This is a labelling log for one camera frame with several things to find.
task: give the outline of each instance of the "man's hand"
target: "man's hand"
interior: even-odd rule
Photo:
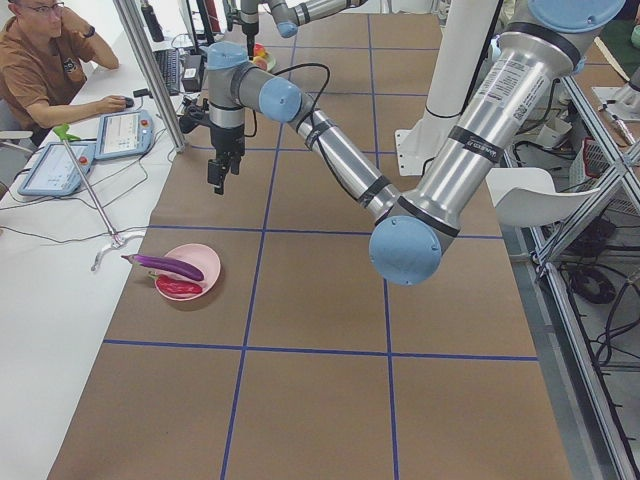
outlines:
[[[89,22],[69,7],[64,7],[62,10],[62,25],[68,30],[80,32],[82,35],[89,33]]]
[[[124,97],[120,95],[109,95],[96,103],[99,114],[121,112],[127,106]]]

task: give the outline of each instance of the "purple eggplant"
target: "purple eggplant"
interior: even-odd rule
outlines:
[[[156,270],[176,273],[196,282],[204,280],[204,274],[198,268],[176,258],[151,257],[149,255],[140,255],[139,253],[122,255],[122,258],[132,265],[141,265],[147,268],[155,268]]]

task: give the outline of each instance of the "silver robot arm segment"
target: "silver robot arm segment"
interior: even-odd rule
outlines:
[[[298,33],[298,27],[335,15],[347,8],[364,5],[367,0],[310,0],[289,8],[284,0],[267,0],[271,16],[280,35],[289,38]]]

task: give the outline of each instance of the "man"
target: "man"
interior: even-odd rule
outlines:
[[[80,60],[118,68],[95,29],[62,2],[9,0],[14,14],[0,32],[0,98],[40,144],[51,127],[125,108],[122,96],[69,105],[86,81]]]

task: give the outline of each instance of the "glasses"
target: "glasses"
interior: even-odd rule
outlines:
[[[62,11],[62,9],[64,8],[64,2],[57,2],[54,3],[53,5],[51,5],[50,7],[43,5],[41,7],[27,7],[26,5],[22,5],[23,7],[26,7],[30,10],[33,10],[34,12],[42,15],[43,17],[48,17],[49,14],[53,11],[54,13],[60,13]]]

